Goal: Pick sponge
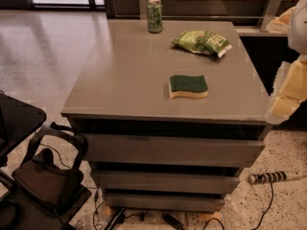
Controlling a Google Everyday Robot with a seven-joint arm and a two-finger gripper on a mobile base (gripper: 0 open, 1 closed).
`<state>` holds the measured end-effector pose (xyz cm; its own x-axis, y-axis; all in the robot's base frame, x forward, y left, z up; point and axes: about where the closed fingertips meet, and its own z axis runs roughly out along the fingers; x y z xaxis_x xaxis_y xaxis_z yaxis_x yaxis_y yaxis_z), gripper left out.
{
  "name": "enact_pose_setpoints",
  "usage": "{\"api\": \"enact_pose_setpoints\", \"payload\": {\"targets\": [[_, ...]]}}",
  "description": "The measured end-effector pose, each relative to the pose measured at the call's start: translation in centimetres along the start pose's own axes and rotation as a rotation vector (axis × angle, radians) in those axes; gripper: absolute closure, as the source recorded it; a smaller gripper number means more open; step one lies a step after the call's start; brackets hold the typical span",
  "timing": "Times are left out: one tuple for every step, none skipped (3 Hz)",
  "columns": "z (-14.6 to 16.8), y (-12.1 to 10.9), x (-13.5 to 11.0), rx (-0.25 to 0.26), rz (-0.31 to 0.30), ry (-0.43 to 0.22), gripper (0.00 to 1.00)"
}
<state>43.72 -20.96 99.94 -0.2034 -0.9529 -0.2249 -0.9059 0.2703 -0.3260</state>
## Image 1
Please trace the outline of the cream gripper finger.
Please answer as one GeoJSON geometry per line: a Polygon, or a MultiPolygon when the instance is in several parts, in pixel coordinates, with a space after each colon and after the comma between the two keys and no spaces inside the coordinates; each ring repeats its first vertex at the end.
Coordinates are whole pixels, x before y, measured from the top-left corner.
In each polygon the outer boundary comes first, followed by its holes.
{"type": "Polygon", "coordinates": [[[268,25],[267,30],[272,33],[288,32],[291,15],[295,10],[294,7],[284,11],[280,16],[275,17],[268,25]]]}
{"type": "Polygon", "coordinates": [[[269,115],[274,119],[289,119],[307,100],[307,58],[293,63],[283,61],[273,83],[269,115]]]}

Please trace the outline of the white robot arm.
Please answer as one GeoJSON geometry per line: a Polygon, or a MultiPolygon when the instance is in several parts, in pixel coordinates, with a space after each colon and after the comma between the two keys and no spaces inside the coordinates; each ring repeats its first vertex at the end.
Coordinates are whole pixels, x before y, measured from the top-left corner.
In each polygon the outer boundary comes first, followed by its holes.
{"type": "Polygon", "coordinates": [[[288,46],[299,57],[292,63],[283,61],[277,70],[266,117],[275,125],[288,120],[307,100],[307,0],[299,0],[292,9],[288,46]]]}

